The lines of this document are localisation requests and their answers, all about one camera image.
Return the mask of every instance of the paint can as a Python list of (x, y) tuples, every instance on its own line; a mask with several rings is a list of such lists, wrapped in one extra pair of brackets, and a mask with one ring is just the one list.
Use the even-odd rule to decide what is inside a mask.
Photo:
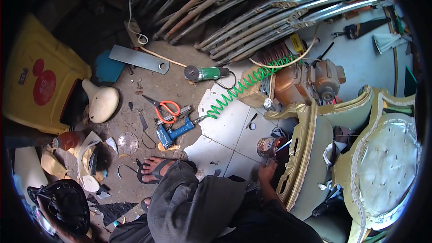
[(288, 154), (289, 146), (286, 146), (285, 148), (281, 149), (277, 154), (275, 154), (276, 150), (286, 144), (288, 142), (288, 139), (285, 137), (268, 137), (268, 138), (261, 138), (258, 141), (256, 152), (258, 155), (264, 158), (274, 158), (274, 159), (280, 159), (281, 156), (284, 156)]

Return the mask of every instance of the yellow label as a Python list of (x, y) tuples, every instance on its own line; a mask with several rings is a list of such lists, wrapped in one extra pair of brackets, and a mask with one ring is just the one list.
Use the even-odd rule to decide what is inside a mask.
[(289, 37), (289, 39), (291, 40), (291, 43), (294, 46), (295, 52), (297, 52), (297, 53), (304, 53), (305, 52), (298, 34), (291, 35)]

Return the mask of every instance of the orange-handled scissors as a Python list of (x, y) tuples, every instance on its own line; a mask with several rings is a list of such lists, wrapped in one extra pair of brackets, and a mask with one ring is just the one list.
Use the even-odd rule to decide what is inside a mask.
[[(148, 97), (146, 95), (143, 95), (143, 97), (146, 100), (148, 100), (151, 104), (153, 104), (155, 106), (155, 111), (156, 111), (156, 114), (158, 115), (158, 118), (160, 119), (160, 121), (162, 121), (164, 123), (173, 124), (176, 121), (177, 116), (180, 115), (180, 106), (178, 106), (178, 104), (175, 103), (174, 101), (163, 100), (163, 101), (159, 102), (159, 101), (155, 101), (154, 99), (152, 99), (152, 98), (150, 98), (150, 97)], [(166, 106), (166, 104), (172, 104), (172, 105), (174, 105), (177, 108), (177, 112), (171, 111), (171, 109), (168, 106)], [(173, 117), (172, 121), (166, 121), (166, 120), (163, 119), (163, 117), (161, 116), (161, 114), (159, 113), (159, 110), (158, 110), (159, 106), (165, 107), (165, 109), (168, 110), (168, 112)]]

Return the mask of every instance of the coiled air hose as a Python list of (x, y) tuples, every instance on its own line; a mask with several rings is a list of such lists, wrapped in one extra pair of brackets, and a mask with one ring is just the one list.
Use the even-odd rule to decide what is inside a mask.
[(278, 60), (273, 60), (271, 63), (269, 63), (269, 67), (266, 66), (261, 66), (259, 69), (257, 69), (257, 71), (254, 71), (252, 73), (252, 75), (248, 75), (248, 79), (250, 81), (248, 81), (248, 79), (246, 79), (246, 77), (243, 78), (244, 81), (244, 85), (241, 83), (241, 81), (238, 82), (238, 87), (233, 86), (232, 87), (232, 91), (231, 90), (227, 90), (226, 92), (228, 93), (228, 97), (225, 96), (224, 94), (222, 94), (222, 100), (218, 100), (216, 99), (216, 103), (219, 106), (215, 106), (215, 105), (211, 105), (210, 108), (212, 110), (208, 110), (207, 111), (207, 115), (203, 116), (204, 118), (207, 117), (211, 117), (213, 119), (217, 119), (217, 115), (220, 115), (219, 111), (223, 111), (224, 106), (228, 106), (228, 103), (233, 101), (234, 98), (237, 98), (240, 94), (243, 94), (243, 92), (247, 89), (249, 89), (250, 86), (257, 84), (259, 81), (263, 80), (264, 78), (271, 76), (273, 73), (277, 72), (278, 70), (282, 69), (284, 65), (287, 65), (293, 61), (299, 61), (297, 60), (298, 58), (296, 56), (291, 56), (289, 55), (289, 57), (284, 56), (283, 58), (278, 58)]

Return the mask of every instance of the yellow plastic container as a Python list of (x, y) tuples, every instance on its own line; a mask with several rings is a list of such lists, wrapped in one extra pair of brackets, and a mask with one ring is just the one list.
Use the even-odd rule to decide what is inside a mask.
[(69, 131), (60, 118), (75, 86), (92, 70), (29, 14), (6, 69), (2, 113), (8, 119), (41, 132)]

